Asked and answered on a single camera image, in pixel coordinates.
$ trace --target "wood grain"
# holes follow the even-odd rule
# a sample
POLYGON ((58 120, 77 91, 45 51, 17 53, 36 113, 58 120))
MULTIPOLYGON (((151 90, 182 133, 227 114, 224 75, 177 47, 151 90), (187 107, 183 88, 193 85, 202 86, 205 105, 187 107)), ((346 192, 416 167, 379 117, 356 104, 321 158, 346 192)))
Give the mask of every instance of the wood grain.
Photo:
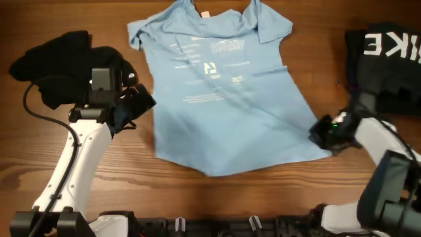
MULTIPOLYGON (((29 210, 51 176, 66 138, 63 128, 27 115, 22 94, 28 83, 8 75, 11 63, 26 50, 72 30, 88 30, 93 46, 109 45, 130 61, 141 83, 152 91, 153 79, 143 54, 130 49, 126 24, 167 8, 171 2, 117 0, 0 1, 0 234, 8 235, 15 211, 29 210)), ((211 15, 243 11, 248 1, 196 1, 211 15)), ((417 0, 265 1, 294 23, 281 44, 284 64, 316 116, 334 114, 347 102, 344 31, 382 20, 421 29, 417 0)), ((29 106, 67 120, 70 106, 45 107, 35 90, 29 106)), ((152 112, 139 118, 138 129, 115 137, 100 162, 87 216, 127 209, 138 217, 248 217, 305 214, 319 203, 355 201, 374 164, 364 150, 348 149, 338 157, 278 165, 222 178, 154 158, 152 112)), ((394 118, 403 137, 421 149, 421 122, 394 118)))

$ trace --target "t-shirt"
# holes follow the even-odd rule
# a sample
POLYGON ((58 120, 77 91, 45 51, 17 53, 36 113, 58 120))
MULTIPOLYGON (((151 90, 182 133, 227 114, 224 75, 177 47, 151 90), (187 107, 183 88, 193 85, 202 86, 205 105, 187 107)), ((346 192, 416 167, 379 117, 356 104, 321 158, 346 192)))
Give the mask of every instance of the t-shirt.
POLYGON ((374 95, 377 112, 421 116, 420 36, 392 22, 346 33, 348 83, 374 95))
POLYGON ((291 28, 259 0, 207 18, 180 0, 129 23, 154 78, 157 156, 209 176, 328 156, 307 139, 316 118, 282 64, 291 28))

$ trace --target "cable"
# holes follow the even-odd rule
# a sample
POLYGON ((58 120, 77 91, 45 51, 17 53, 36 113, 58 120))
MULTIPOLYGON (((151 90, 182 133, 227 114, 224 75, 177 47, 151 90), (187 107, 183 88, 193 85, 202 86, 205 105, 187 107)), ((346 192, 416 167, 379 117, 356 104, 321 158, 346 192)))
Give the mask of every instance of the cable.
POLYGON ((374 116, 374 118, 381 124, 383 125, 384 128, 386 128, 389 132, 391 132, 404 146, 405 149, 407 149, 407 153, 410 155, 411 159, 413 160, 414 164, 417 166, 417 170, 416 170, 416 176, 413 180, 412 186, 411 186, 411 191, 409 194, 409 199, 407 200, 407 202, 405 203, 405 206, 403 207, 401 216, 399 217, 399 221, 397 223, 397 228, 396 228, 396 233, 395 236, 399 236, 400 235, 400 231, 402 228, 402 224, 403 221, 405 219, 405 214, 408 211, 409 207, 411 206, 414 197, 415 197, 415 192, 418 189, 418 180, 420 179, 420 164, 418 163, 418 161, 416 160, 415 154, 412 152, 412 149, 409 147, 409 145, 402 139, 402 137, 395 132, 393 129, 390 128, 390 126, 388 126, 387 124, 385 124, 378 116, 374 116))
MULTIPOLYGON (((43 81, 45 79, 47 79, 47 78, 41 78, 39 80, 36 80, 35 82, 41 82, 41 81, 43 81)), ((65 172, 64 172, 64 174, 63 174, 63 176, 62 176, 62 178, 61 178, 61 180, 59 182, 59 185, 57 186, 57 189, 55 190, 54 194, 51 196, 50 202, 48 203, 48 205, 45 208, 44 212, 42 213, 41 217, 39 218, 39 220, 35 224, 34 228, 32 229, 29 237, 35 237, 35 236, 37 236, 37 233, 40 230, 40 228, 41 228, 41 226, 42 226, 45 218, 47 217, 48 212, 51 210, 51 208, 53 207, 54 203, 60 198, 59 195, 61 193, 62 187, 64 186, 64 183, 66 182, 67 176, 70 173, 70 170, 71 170, 71 168, 73 166, 74 160, 76 159, 76 155, 78 153, 78 146, 79 146, 78 135, 75 133, 75 131, 69 125, 67 125, 64 122, 59 121, 57 119, 53 119, 53 118, 49 118, 49 117, 46 117, 46 116, 42 116, 42 115, 36 114, 36 113, 32 112, 28 108, 28 106, 26 104, 26 98, 28 96, 28 92, 31 90, 31 88, 33 86, 35 86, 35 82, 32 82, 32 84, 30 84, 28 86, 28 88, 26 88, 26 91, 24 93, 24 99, 23 100, 24 100, 24 108, 25 108, 25 111, 28 112, 30 115, 36 117, 36 118, 47 120, 47 121, 50 121, 50 122, 54 122, 56 124, 59 124, 59 125, 65 127, 72 134, 74 143, 73 143, 72 156, 70 157, 70 160, 69 160, 69 162, 67 164, 67 168, 66 168, 66 170, 65 170, 65 172)))

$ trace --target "black cloth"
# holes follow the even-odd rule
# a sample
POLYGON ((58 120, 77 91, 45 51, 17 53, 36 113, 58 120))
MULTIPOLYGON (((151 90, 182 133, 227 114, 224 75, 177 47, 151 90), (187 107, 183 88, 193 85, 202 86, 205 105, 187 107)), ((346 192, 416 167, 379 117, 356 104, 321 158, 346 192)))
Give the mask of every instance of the black cloth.
POLYGON ((421 33, 381 22, 347 31, 345 42, 353 95, 375 95, 379 113, 421 116, 421 33))
POLYGON ((28 50, 12 64, 10 74, 20 81, 38 80, 44 104, 56 109, 61 104, 88 102, 92 68, 114 68, 122 71, 125 86, 137 84, 130 63, 114 48, 91 48, 87 31, 68 32, 28 50))

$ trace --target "shirt sleeve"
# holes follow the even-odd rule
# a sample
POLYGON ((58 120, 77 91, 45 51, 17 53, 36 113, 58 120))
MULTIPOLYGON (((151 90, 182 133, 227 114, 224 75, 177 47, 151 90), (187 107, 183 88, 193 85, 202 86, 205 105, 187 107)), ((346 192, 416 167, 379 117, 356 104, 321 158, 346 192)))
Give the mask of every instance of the shirt sleeve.
POLYGON ((282 39, 292 31, 292 22, 271 9, 268 5, 258 5, 258 31, 260 43, 282 39))

